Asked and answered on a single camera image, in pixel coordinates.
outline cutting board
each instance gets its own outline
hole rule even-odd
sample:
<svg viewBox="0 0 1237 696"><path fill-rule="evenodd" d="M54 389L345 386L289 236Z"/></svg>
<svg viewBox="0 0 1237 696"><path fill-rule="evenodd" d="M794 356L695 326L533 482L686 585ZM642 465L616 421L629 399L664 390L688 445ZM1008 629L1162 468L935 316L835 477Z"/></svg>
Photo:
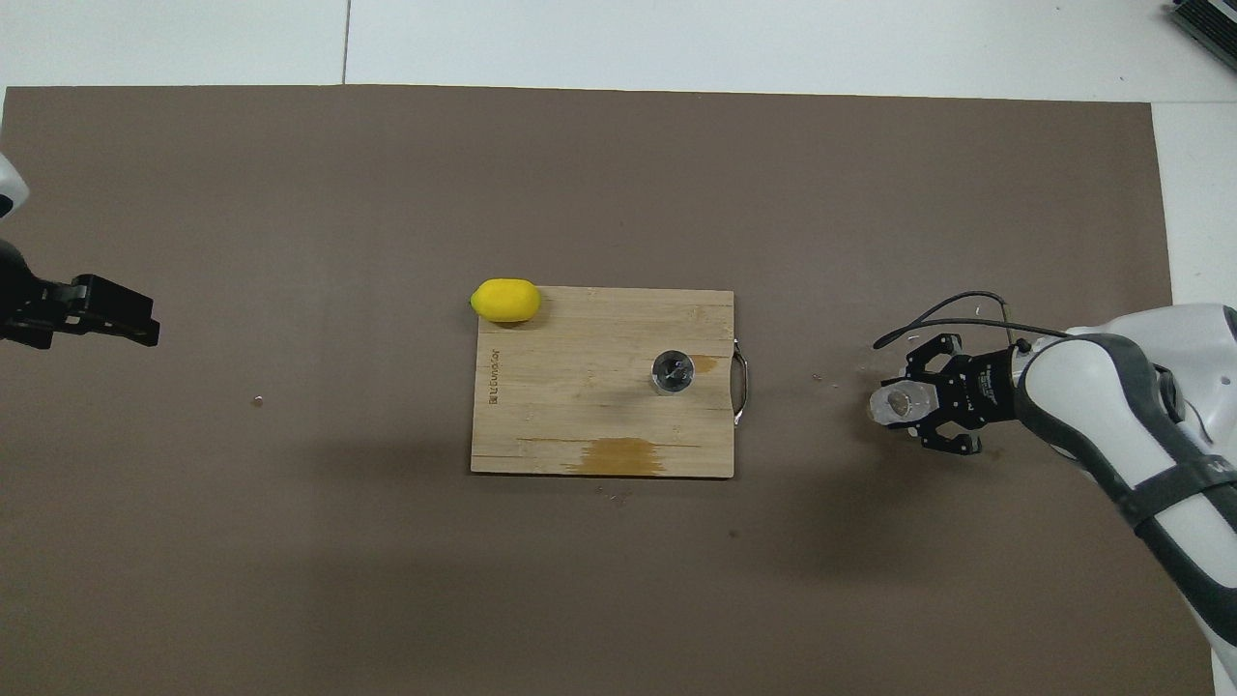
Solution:
<svg viewBox="0 0 1237 696"><path fill-rule="evenodd" d="M541 287L537 315L481 319L473 471L730 478L735 475L735 293ZM653 360L691 356L695 378L659 394Z"/></svg>

